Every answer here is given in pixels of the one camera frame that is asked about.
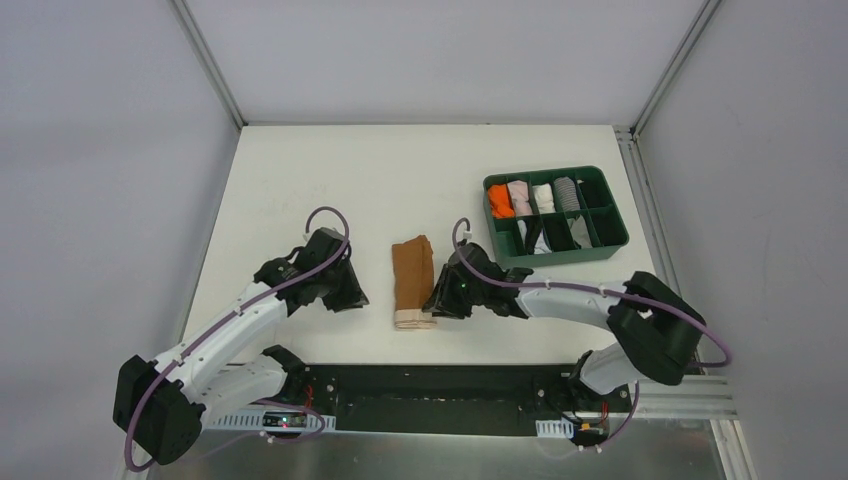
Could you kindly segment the brown underwear beige waistband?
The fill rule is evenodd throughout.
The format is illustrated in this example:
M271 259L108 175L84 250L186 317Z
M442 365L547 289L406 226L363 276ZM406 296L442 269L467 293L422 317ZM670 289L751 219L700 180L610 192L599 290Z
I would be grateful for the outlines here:
M434 288L433 250L429 239L419 235L391 247L394 274L394 326L397 330L429 330L437 326L423 311Z

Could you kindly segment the green divided plastic tray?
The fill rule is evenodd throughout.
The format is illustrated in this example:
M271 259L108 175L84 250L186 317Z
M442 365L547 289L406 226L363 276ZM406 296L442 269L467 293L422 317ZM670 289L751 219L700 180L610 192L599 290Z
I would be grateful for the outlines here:
M577 185L581 209L564 212L554 189L553 182L560 177L569 177ZM495 219L487 199L487 189L491 185L508 184L522 180L528 184L531 216L541 221L545 239L552 253L545 255L526 255L521 252L522 242L517 221L524 217ZM548 183L551 185L556 212L540 214L533 197L532 187ZM607 260L617 253L630 240L612 190L602 170L595 166L501 173L489 175L483 180L484 212L492 242L494 256L504 267L543 267L580 262ZM592 248L579 249L573 242L567 219L582 214L586 220L592 240Z

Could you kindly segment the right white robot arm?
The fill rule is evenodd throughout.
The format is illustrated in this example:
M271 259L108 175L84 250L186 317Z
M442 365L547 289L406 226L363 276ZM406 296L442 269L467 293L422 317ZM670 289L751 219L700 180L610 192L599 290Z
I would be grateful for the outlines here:
M649 379L675 386L693 366L706 322L655 275L598 285L555 282L530 268L501 268L476 243L443 265L423 310L465 319L476 307L501 317L552 318L610 332L615 341L584 353L568 376L569 400L595 408L625 384Z

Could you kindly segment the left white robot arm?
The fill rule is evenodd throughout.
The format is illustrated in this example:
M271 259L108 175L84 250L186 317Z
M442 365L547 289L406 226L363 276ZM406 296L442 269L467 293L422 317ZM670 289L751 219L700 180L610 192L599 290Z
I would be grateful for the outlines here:
M338 313L368 299L351 264L347 235L322 227L289 255L263 263L227 309L201 330L151 360L134 355L119 369L113 421L126 434L131 472L182 457L202 430L257 400L297 402L305 378L281 347L226 370L262 334L315 301Z

